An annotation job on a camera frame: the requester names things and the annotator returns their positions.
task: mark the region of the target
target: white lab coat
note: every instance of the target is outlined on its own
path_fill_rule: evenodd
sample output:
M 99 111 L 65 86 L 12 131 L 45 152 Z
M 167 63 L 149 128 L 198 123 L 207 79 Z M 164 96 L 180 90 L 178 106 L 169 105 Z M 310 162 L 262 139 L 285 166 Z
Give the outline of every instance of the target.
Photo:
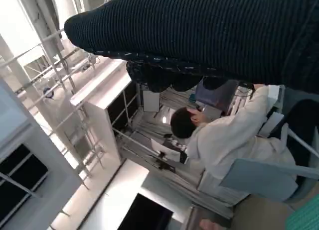
M 236 115 L 198 127 L 187 147 L 189 158 L 201 159 L 216 179 L 222 180 L 237 158 L 294 164 L 280 140 L 256 136 L 268 112 L 268 87 L 259 88 Z

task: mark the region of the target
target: man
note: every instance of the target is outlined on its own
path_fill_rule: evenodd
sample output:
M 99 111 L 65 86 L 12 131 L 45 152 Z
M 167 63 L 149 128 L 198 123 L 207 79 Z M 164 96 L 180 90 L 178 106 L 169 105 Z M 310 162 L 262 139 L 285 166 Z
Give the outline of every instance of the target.
M 255 85 L 253 98 L 236 115 L 219 118 L 206 123 L 203 113 L 181 108 L 171 118 L 173 134 L 190 138 L 187 148 L 189 158 L 201 159 L 210 174 L 222 180 L 237 158 L 259 159 L 277 163 L 307 166 L 310 154 L 294 139 L 288 138 L 282 149 L 281 128 L 270 138 L 257 136 L 266 120 L 270 106 L 268 87 Z M 311 144 L 314 128 L 319 124 L 319 104 L 304 100 L 296 104 L 284 118 L 285 122 L 305 142 Z M 297 179 L 300 184 L 303 178 Z

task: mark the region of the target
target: paper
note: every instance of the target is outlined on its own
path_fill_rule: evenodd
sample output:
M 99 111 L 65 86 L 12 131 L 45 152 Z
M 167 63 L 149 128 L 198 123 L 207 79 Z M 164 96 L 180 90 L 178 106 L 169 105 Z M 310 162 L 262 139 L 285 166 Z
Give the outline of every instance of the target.
M 152 144 L 152 149 L 156 152 L 161 152 L 161 153 L 165 153 L 165 157 L 167 159 L 179 162 L 180 160 L 180 153 L 169 149 L 159 143 L 157 143 L 155 140 L 151 139 L 151 144 Z

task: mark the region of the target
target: chair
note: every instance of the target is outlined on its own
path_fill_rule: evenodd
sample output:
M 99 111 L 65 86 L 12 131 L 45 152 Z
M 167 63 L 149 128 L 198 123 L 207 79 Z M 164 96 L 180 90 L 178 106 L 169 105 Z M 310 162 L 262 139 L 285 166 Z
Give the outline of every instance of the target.
M 313 146 L 309 146 L 285 124 L 281 134 L 283 148 L 286 147 L 288 135 L 312 153 L 309 167 L 237 159 L 220 186 L 287 204 L 303 199 L 319 179 L 319 134 L 315 128 Z M 296 175 L 306 177 L 301 186 L 293 178 Z

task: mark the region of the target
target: chair armrest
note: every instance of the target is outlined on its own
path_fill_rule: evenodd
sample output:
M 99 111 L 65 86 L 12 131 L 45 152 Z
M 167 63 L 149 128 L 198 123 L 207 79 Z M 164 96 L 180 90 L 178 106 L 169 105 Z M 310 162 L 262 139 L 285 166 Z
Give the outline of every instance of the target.
M 287 146 L 288 129 L 289 129 L 289 126 L 287 123 L 285 123 L 281 129 L 280 141 L 282 145 L 282 150 L 285 149 Z
M 313 147 L 314 147 L 315 151 L 319 153 L 319 132 L 318 132 L 317 127 L 315 127 Z
M 297 136 L 291 129 L 288 128 L 288 135 L 290 135 L 292 138 L 294 138 L 296 141 L 298 141 L 303 147 L 305 147 L 307 150 L 310 151 L 313 155 L 315 155 L 317 158 L 319 158 L 319 153 L 314 150 L 314 148 L 310 145 L 308 145 L 306 142 L 304 142 L 299 136 Z

